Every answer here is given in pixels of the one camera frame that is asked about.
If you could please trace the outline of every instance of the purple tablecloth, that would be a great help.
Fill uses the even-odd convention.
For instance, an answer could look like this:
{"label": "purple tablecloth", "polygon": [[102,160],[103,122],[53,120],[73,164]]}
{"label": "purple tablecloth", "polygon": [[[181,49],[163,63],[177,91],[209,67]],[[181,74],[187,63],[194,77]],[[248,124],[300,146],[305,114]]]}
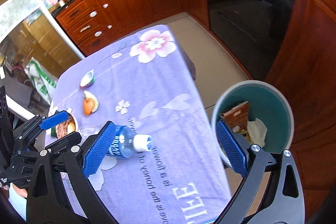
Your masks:
{"label": "purple tablecloth", "polygon": [[[120,224],[207,223],[230,201],[217,140],[186,62],[192,64],[168,27],[159,25],[105,47],[58,81],[54,105],[72,108],[79,126],[110,120],[153,137],[152,152],[118,159],[110,170],[101,165],[90,180]],[[92,69],[96,80],[86,90],[100,104],[86,117],[79,82]],[[46,136],[46,145],[54,140]],[[65,186],[83,215],[71,184]]]}

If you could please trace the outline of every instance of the bottle cap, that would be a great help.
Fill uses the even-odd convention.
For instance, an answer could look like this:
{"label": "bottle cap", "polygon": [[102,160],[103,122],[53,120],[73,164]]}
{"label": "bottle cap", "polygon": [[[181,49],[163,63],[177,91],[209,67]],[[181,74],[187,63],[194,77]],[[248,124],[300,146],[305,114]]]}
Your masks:
{"label": "bottle cap", "polygon": [[137,152],[149,152],[152,150],[152,136],[136,134],[133,139],[134,150]]}

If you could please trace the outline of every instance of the tile floor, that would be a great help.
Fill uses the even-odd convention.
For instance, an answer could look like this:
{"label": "tile floor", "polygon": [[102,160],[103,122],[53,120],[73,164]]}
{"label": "tile floor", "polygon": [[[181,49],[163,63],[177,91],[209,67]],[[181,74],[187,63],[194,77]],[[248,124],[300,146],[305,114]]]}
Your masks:
{"label": "tile floor", "polygon": [[[159,24],[167,25],[170,28],[194,63],[196,67],[196,86],[209,120],[211,120],[214,104],[218,98],[232,85],[246,80],[246,76],[220,44],[186,13],[163,19],[142,29]],[[231,193],[234,194],[242,178],[239,174],[234,173],[232,168],[226,169],[226,175]],[[256,212],[263,197],[268,177],[269,174],[264,174],[254,203],[247,215]]]}

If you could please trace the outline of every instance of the oven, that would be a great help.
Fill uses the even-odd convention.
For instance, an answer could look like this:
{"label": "oven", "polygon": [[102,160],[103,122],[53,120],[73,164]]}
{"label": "oven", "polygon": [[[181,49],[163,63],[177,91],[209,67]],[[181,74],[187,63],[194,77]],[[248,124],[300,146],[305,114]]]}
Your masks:
{"label": "oven", "polygon": [[255,80],[264,80],[285,37],[294,0],[207,0],[210,29]]}

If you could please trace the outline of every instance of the bottle label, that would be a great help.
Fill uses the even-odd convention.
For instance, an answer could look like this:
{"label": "bottle label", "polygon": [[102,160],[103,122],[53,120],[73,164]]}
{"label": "bottle label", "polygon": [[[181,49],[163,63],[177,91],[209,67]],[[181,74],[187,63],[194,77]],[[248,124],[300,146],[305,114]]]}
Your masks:
{"label": "bottle label", "polygon": [[117,130],[117,133],[115,135],[115,138],[112,142],[112,145],[109,148],[108,155],[112,155],[114,157],[120,158],[120,159],[126,159],[120,152],[119,144],[120,144],[120,132],[122,132],[122,128],[120,130]]}

